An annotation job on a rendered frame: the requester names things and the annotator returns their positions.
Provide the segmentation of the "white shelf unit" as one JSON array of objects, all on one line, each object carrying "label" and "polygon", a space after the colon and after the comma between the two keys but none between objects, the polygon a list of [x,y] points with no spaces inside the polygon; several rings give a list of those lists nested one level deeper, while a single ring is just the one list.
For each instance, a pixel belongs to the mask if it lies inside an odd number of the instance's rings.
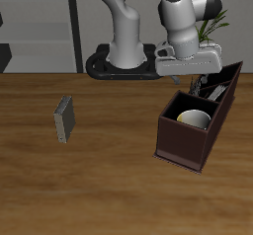
[{"label": "white shelf unit", "polygon": [[81,73],[76,0],[0,0],[0,73]]}]

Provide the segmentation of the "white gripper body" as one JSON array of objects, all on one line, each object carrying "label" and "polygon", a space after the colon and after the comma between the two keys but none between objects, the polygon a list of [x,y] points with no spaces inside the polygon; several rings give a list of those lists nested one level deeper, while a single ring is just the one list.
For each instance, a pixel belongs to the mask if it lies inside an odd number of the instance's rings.
[{"label": "white gripper body", "polygon": [[211,74],[222,69],[221,47],[216,43],[201,43],[199,51],[187,60],[177,59],[168,42],[157,45],[154,54],[159,76]]}]

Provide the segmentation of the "dark brown desk caddy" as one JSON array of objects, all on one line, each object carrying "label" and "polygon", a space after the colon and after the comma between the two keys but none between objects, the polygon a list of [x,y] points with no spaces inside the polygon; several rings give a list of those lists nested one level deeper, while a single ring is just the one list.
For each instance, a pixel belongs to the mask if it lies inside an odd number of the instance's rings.
[{"label": "dark brown desk caddy", "polygon": [[[155,158],[176,166],[202,172],[234,100],[234,91],[243,62],[224,66],[210,74],[198,96],[177,91],[158,119]],[[178,122],[180,113],[200,110],[211,117],[207,129]]]}]

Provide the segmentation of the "black book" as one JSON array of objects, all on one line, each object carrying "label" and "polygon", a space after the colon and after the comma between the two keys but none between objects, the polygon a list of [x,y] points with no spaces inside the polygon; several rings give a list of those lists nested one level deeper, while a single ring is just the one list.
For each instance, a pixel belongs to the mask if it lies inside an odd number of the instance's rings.
[{"label": "black book", "polygon": [[60,143],[66,143],[75,125],[75,115],[71,96],[62,96],[53,112],[53,118],[58,141]]},{"label": "black book", "polygon": [[[192,80],[189,93],[199,96],[202,85],[200,79]],[[206,93],[205,98],[210,101],[215,101],[226,89],[226,86],[218,85],[210,94]]]}]

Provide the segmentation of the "white-yellow mug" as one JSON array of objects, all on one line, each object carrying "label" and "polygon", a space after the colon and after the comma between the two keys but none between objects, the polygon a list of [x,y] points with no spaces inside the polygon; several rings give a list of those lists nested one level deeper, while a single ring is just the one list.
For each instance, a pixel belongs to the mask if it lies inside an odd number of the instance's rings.
[{"label": "white-yellow mug", "polygon": [[206,129],[211,121],[211,117],[203,111],[188,110],[180,113],[177,121],[200,129]]}]

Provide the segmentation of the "green pot plant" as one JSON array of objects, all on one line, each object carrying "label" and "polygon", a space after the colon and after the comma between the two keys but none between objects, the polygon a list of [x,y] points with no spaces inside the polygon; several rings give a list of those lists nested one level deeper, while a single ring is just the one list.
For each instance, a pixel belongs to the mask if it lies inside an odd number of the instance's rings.
[{"label": "green pot plant", "polygon": [[212,21],[207,20],[203,21],[202,26],[197,29],[199,35],[199,41],[206,41],[207,43],[211,42],[209,35],[214,32],[216,29],[228,26],[228,23],[223,23],[222,20],[225,18],[226,10],[221,11]]}]

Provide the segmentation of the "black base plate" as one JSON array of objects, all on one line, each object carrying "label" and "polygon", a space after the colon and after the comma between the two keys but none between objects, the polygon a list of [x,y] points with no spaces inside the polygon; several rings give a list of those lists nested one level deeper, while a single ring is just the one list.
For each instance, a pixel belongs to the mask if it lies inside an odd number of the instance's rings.
[{"label": "black base plate", "polygon": [[155,70],[155,45],[145,43],[143,45],[147,60],[133,69],[120,69],[106,60],[109,54],[107,43],[99,44],[96,52],[86,61],[87,74],[97,80],[156,80],[160,76]]}]

